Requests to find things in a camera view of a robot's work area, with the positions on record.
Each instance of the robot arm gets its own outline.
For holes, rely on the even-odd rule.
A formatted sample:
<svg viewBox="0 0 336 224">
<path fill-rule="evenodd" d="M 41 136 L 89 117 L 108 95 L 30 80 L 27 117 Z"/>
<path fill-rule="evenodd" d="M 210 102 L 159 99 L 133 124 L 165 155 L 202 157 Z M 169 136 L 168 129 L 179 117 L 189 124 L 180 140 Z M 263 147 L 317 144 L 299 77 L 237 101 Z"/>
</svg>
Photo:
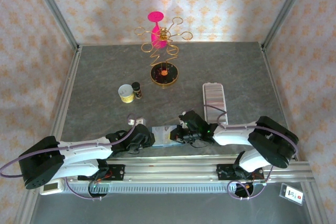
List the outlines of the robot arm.
<svg viewBox="0 0 336 224">
<path fill-rule="evenodd" d="M 234 169 L 238 175 L 244 172 L 251 173 L 267 165 L 287 168 L 296 150 L 285 138 L 289 138 L 295 145 L 299 142 L 296 135 L 267 116 L 261 116 L 253 123 L 230 126 L 208 124 L 192 110 L 180 115 L 179 118 L 187 129 L 178 126 L 171 132 L 171 140 L 182 143 L 202 140 L 221 146 L 228 144 L 253 146 L 253 150 L 242 152 L 237 157 L 235 162 L 237 167 Z"/>
<path fill-rule="evenodd" d="M 178 125 L 170 134 L 171 140 L 180 143 L 202 140 L 218 146 L 239 144 L 254 147 L 251 151 L 241 152 L 232 167 L 223 171 L 237 179 L 246 178 L 254 170 L 269 164 L 280 168 L 288 166 L 295 148 L 283 137 L 271 134 L 270 130 L 290 138 L 294 144 L 298 143 L 293 133 L 266 116 L 247 125 L 230 126 L 208 124 L 194 111 L 188 111 L 179 118 L 187 128 Z M 19 161 L 25 187 L 33 189 L 52 179 L 69 176 L 83 175 L 94 180 L 103 178 L 109 169 L 104 159 L 119 152 L 137 154 L 140 148 L 150 147 L 155 142 L 153 133 L 146 126 L 138 124 L 124 141 L 113 144 L 126 134 L 126 131 L 118 131 L 96 140 L 77 143 L 58 142 L 54 136 L 44 138 L 22 155 L 55 147 L 61 150 L 32 155 Z"/>
<path fill-rule="evenodd" d="M 152 146 L 155 142 L 154 135 L 147 127 L 138 124 L 129 137 L 112 145 L 126 134 L 126 131 L 118 131 L 96 140 L 82 142 L 58 142 L 54 136 L 45 137 L 21 156 L 48 148 L 60 147 L 61 150 L 33 155 L 19 161 L 26 189 L 40 187 L 61 177 L 83 175 L 102 178 L 108 171 L 104 159 L 119 152 L 137 153 L 140 148 Z"/>
</svg>

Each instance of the pink wine glass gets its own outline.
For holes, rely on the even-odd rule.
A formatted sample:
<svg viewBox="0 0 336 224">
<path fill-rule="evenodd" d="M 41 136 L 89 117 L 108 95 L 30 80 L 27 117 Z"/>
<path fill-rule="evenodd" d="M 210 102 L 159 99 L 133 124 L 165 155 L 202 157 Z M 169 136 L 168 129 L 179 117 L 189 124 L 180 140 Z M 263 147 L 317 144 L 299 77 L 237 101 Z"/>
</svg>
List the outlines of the pink wine glass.
<svg viewBox="0 0 336 224">
<path fill-rule="evenodd" d="M 158 22 L 163 20 L 162 12 L 151 12 L 148 14 L 148 20 L 151 22 L 155 22 L 155 27 L 152 30 L 151 39 L 152 45 L 155 48 L 164 48 L 167 45 L 166 40 L 160 40 L 160 27 Z"/>
</svg>

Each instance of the white label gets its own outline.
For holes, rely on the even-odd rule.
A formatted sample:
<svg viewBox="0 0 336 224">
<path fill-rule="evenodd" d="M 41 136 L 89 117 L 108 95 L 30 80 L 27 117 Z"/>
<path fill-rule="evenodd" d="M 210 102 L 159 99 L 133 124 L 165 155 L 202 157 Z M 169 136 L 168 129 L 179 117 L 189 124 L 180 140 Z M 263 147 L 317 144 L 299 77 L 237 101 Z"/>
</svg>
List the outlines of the white label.
<svg viewBox="0 0 336 224">
<path fill-rule="evenodd" d="M 155 137 L 155 143 L 152 147 L 181 145 L 178 142 L 170 140 L 170 132 L 176 128 L 176 125 L 152 127 L 152 133 Z"/>
<path fill-rule="evenodd" d="M 287 186 L 285 197 L 302 205 L 303 193 L 292 187 Z"/>
</svg>

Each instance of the patterned wallpaper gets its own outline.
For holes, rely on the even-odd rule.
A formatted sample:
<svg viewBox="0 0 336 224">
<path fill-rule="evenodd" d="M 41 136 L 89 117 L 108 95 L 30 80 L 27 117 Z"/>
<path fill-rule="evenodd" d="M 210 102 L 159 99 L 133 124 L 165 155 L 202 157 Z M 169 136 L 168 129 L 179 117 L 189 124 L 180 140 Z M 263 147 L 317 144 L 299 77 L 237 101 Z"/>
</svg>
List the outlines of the patterned wallpaper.
<svg viewBox="0 0 336 224">
<path fill-rule="evenodd" d="M 153 10 L 165 14 L 162 25 L 175 16 L 185 23 L 175 32 L 190 30 L 193 41 L 259 41 L 269 32 L 285 0 L 56 0 L 80 44 L 140 43 L 138 26 Z"/>
<path fill-rule="evenodd" d="M 297 0 L 267 55 L 290 128 L 336 220 L 336 0 Z"/>
<path fill-rule="evenodd" d="M 49 134 L 73 50 L 44 0 L 1 0 L 0 17 L 3 165 Z M 1 223 L 13 223 L 23 190 L 21 178 L 0 178 Z"/>
</svg>

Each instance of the gray mat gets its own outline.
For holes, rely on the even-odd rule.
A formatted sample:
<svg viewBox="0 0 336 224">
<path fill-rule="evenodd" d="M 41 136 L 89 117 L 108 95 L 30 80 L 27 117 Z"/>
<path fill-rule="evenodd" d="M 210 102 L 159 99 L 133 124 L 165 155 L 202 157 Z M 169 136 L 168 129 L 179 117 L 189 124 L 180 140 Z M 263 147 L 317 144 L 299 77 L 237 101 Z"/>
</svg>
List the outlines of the gray mat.
<svg viewBox="0 0 336 224">
<path fill-rule="evenodd" d="M 130 112 L 144 117 L 147 126 L 178 124 L 177 116 L 190 108 L 204 116 L 202 85 L 206 82 L 223 84 L 229 124 L 249 123 L 261 115 L 285 124 L 257 42 L 185 43 L 179 48 L 179 57 L 171 61 L 179 69 L 179 78 L 162 89 L 152 82 L 149 65 L 153 59 L 140 45 L 84 46 L 61 140 L 92 140 L 128 130 Z M 143 98 L 122 103 L 119 86 L 134 81 L 141 84 Z M 147 148 L 138 156 L 236 154 L 242 150 L 248 147 L 179 146 Z"/>
</svg>

